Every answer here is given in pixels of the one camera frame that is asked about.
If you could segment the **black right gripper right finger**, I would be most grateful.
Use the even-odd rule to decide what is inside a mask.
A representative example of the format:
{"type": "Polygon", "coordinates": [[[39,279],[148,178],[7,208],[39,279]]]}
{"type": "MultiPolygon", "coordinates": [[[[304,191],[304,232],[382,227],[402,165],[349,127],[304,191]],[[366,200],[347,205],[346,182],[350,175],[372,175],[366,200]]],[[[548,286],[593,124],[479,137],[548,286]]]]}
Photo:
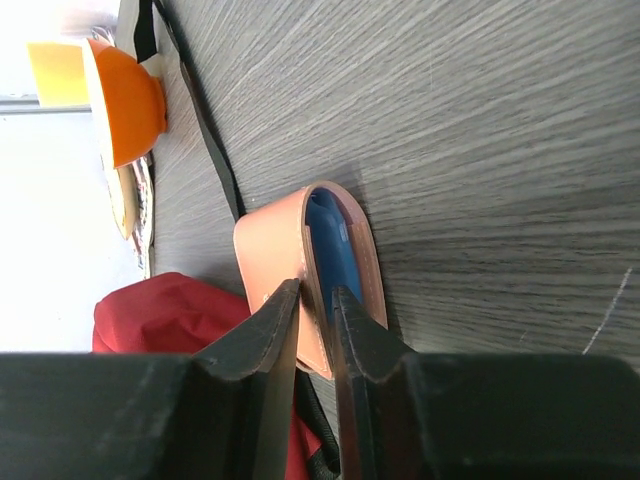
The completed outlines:
{"type": "Polygon", "coordinates": [[[425,354],[333,293],[347,479],[635,479],[639,377],[565,354],[425,354]]]}

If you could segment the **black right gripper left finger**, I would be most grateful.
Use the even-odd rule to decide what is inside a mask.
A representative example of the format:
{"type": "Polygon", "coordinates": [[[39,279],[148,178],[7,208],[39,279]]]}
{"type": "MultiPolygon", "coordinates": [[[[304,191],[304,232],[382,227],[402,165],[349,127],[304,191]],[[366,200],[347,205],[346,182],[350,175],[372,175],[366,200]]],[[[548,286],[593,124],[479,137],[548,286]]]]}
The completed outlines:
{"type": "Polygon", "coordinates": [[[281,479],[299,283],[195,355],[5,354],[5,479],[281,479]]]}

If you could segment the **red student backpack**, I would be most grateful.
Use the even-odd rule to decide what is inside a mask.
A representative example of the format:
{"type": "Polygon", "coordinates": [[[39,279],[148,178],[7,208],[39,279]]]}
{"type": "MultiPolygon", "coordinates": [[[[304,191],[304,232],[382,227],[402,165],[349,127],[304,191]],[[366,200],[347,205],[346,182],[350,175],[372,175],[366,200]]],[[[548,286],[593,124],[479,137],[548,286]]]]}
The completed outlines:
{"type": "Polygon", "coordinates": [[[297,289],[257,313],[241,297],[179,273],[120,289],[95,309],[101,353],[190,358],[163,424],[162,479],[335,479],[338,446],[309,376],[282,368],[297,289]]]}

